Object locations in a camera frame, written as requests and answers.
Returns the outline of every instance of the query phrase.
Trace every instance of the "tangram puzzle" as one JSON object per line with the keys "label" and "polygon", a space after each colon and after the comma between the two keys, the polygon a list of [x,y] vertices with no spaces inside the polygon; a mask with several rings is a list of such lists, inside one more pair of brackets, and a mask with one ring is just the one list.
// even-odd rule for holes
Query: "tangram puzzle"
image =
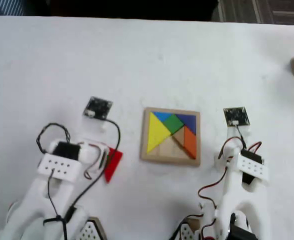
{"label": "tangram puzzle", "polygon": [[141,158],[147,161],[200,164],[200,113],[147,107]]}

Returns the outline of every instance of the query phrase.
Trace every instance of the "white table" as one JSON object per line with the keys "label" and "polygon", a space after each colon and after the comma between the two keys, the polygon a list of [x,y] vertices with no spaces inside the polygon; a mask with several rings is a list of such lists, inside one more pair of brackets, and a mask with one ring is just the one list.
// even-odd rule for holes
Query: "white table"
{"label": "white table", "polygon": [[[198,213],[198,188],[221,173],[213,154],[226,139],[225,107],[245,106],[250,142],[270,167],[273,239],[294,239],[294,26],[60,17],[0,17],[0,229],[28,189],[48,122],[80,126],[90,96],[112,100],[124,152],[109,185],[81,200],[108,239],[168,239]],[[201,165],[139,159],[144,107],[201,112]],[[112,125],[94,132],[116,144]],[[44,136],[44,144],[59,133]],[[208,190],[219,199],[222,186]]]}

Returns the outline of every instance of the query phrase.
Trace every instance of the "orange triangle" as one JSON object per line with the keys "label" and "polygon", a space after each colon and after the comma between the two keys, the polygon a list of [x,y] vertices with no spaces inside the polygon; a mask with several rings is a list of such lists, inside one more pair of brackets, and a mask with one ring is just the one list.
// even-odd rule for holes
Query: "orange triangle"
{"label": "orange triangle", "polygon": [[189,130],[188,127],[184,126],[184,140],[183,140],[183,147],[185,150],[190,154],[193,159],[197,157],[197,141],[196,136],[193,134],[192,131]]}

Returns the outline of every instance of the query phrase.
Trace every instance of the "yellow triangle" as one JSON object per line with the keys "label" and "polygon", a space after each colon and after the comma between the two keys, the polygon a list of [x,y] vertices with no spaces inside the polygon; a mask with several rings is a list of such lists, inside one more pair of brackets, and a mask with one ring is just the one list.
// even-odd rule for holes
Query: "yellow triangle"
{"label": "yellow triangle", "polygon": [[153,150],[170,135],[171,132],[167,129],[167,127],[165,127],[165,125],[152,112],[150,112],[147,153]]}

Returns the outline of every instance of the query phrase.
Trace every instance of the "wooden frame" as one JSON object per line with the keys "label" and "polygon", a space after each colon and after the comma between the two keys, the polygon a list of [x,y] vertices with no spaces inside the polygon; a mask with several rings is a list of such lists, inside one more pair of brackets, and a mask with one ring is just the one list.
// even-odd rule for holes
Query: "wooden frame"
{"label": "wooden frame", "polygon": [[[197,151],[196,151],[195,159],[174,158],[174,157],[168,157],[168,156],[157,156],[157,155],[147,154],[150,112],[163,112],[163,113],[196,116],[196,149]],[[140,157],[141,159],[150,161],[150,162],[199,166],[201,163],[201,114],[198,111],[146,107],[144,110],[144,115],[143,115]]]}

